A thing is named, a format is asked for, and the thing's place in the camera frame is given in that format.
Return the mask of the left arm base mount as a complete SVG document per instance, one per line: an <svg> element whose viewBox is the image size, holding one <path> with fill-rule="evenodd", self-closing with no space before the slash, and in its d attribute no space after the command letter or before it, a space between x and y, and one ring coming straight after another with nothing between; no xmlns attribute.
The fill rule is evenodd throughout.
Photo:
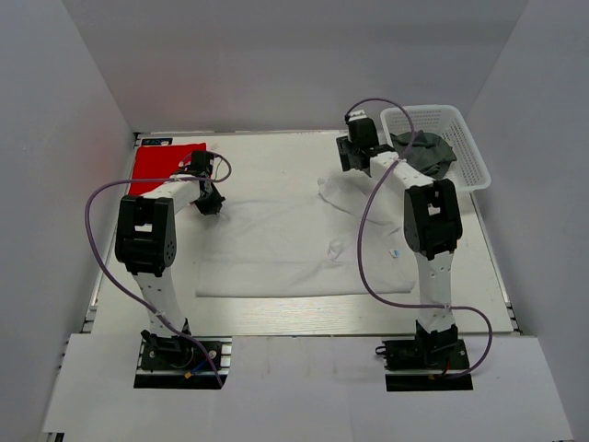
<svg viewBox="0 0 589 442"><path fill-rule="evenodd" d="M229 374L232 354L230 338L200 339L195 343L174 336L161 338L142 331L133 387L140 390L219 390L208 359L214 363L221 382Z"/></svg>

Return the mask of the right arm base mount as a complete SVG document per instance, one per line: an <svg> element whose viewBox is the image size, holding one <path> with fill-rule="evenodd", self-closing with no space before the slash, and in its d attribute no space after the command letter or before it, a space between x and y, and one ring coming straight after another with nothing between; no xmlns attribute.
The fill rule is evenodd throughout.
<svg viewBox="0 0 589 442"><path fill-rule="evenodd" d="M455 325L427 332L418 324L412 338L384 340L375 355L384 361L388 392L473 389L467 348Z"/></svg>

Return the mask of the white t shirt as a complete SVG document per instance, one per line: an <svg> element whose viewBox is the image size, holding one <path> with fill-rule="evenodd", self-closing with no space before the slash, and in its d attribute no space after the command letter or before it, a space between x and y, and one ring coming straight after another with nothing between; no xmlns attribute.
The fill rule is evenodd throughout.
<svg viewBox="0 0 589 442"><path fill-rule="evenodd" d="M331 173L292 198L227 204L199 227L199 297L328 297L362 294L356 259L360 218L374 180ZM376 196L364 225L364 271L381 294L408 293L416 270L401 229L399 199Z"/></svg>

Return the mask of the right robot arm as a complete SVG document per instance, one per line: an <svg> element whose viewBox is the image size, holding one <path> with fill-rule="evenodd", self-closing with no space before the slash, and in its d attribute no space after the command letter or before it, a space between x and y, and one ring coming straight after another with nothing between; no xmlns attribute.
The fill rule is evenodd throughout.
<svg viewBox="0 0 589 442"><path fill-rule="evenodd" d="M363 211L357 239L361 280L367 283L363 265L364 225L376 192L383 187L403 202L403 235L418 265L419 297L416 331L410 354L425 366L439 366L456 349L458 330L452 312L451 264L463 227L456 188L448 179L422 173L410 161L413 153L430 146L430 137L415 129L400 141L382 144L375 122L362 110L344 116L348 135L336 140L342 169L357 169L377 179Z"/></svg>

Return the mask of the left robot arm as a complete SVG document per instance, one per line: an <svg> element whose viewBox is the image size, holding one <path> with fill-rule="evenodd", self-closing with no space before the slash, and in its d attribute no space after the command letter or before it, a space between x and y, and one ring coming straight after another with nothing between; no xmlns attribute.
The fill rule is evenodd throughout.
<svg viewBox="0 0 589 442"><path fill-rule="evenodd" d="M175 216L190 204L202 215L220 212L225 198L213 183L214 158L211 152L194 151L170 180L120 202L115 256L150 306L150 328L142 336L175 367L188 365L195 348L178 335L189 334L190 325L181 313L171 276L178 252Z"/></svg>

